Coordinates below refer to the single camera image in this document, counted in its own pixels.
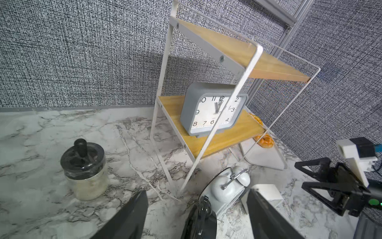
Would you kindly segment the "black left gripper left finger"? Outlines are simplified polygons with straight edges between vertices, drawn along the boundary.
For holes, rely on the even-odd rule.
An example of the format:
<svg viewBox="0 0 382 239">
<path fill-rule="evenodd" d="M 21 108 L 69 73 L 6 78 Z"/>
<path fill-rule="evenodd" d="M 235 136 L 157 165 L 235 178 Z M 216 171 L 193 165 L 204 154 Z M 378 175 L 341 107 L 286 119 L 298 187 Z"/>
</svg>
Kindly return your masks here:
<svg viewBox="0 0 382 239">
<path fill-rule="evenodd" d="M 93 236 L 93 239 L 140 239 L 148 211 L 146 191 L 130 200 Z"/>
</svg>

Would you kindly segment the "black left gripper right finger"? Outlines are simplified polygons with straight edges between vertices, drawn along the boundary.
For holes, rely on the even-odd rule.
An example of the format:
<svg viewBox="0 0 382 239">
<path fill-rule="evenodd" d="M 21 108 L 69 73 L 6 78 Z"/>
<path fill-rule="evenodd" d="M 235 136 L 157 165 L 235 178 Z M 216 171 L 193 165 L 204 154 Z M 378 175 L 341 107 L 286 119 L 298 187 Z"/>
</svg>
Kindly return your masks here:
<svg viewBox="0 0 382 239">
<path fill-rule="evenodd" d="M 255 239 L 303 239 L 304 237 L 256 190 L 251 189 L 247 207 Z"/>
</svg>

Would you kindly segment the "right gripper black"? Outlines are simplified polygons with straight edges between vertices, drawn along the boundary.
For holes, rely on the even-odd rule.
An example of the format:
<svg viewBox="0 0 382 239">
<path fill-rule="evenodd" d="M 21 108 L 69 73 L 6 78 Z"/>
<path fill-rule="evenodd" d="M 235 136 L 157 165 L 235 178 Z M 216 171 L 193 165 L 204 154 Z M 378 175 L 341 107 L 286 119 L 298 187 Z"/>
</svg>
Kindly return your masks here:
<svg viewBox="0 0 382 239">
<path fill-rule="evenodd" d="M 340 216 L 346 211 L 353 217 L 360 216 L 370 199 L 370 191 L 345 164 L 337 163 L 330 167 L 330 163 L 327 157 L 296 162 L 296 169 L 319 181 L 304 182 L 302 189 Z M 327 191 L 331 200 L 316 189 Z"/>
</svg>

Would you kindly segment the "small white square alarm clock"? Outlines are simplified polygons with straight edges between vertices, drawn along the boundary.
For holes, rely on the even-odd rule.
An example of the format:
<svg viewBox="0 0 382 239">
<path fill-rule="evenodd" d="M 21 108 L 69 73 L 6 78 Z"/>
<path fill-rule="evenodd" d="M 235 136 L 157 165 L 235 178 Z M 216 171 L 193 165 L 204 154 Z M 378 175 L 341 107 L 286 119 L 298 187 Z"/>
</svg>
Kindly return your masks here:
<svg viewBox="0 0 382 239">
<path fill-rule="evenodd" d="M 247 215 L 249 215 L 247 200 L 250 189 L 254 189 L 259 192 L 274 207 L 279 206 L 284 201 L 279 190 L 274 184 L 256 184 L 252 187 L 247 187 L 241 195 L 241 202 Z"/>
</svg>

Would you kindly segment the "grey rectangular alarm clock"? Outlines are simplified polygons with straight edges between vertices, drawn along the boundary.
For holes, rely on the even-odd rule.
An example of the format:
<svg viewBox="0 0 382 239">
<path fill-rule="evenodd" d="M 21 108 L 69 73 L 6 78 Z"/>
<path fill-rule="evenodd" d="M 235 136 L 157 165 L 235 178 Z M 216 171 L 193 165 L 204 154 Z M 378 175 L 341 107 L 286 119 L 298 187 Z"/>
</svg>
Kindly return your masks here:
<svg viewBox="0 0 382 239">
<path fill-rule="evenodd" d="M 222 117 L 216 133 L 232 128 L 238 120 L 248 95 L 241 91 L 233 103 L 227 104 L 235 85 L 192 83 L 186 92 L 180 122 L 188 135 L 205 137 L 210 134 L 218 117 Z"/>
</svg>

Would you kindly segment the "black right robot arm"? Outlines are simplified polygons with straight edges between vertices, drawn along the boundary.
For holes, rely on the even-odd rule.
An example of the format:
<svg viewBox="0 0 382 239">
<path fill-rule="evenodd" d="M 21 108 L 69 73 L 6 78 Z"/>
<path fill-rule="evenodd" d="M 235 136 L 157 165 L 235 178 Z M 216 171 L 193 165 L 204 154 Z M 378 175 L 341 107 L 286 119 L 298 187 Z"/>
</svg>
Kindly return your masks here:
<svg viewBox="0 0 382 239">
<path fill-rule="evenodd" d="M 369 181 L 365 186 L 344 163 L 330 166 L 327 157 L 300 161 L 295 168 L 315 179 L 315 182 L 304 182 L 302 189 L 315 197 L 339 216 L 348 212 L 358 217 L 354 239 L 380 239 L 382 223 L 372 219 L 365 209 L 382 210 L 382 183 Z"/>
</svg>

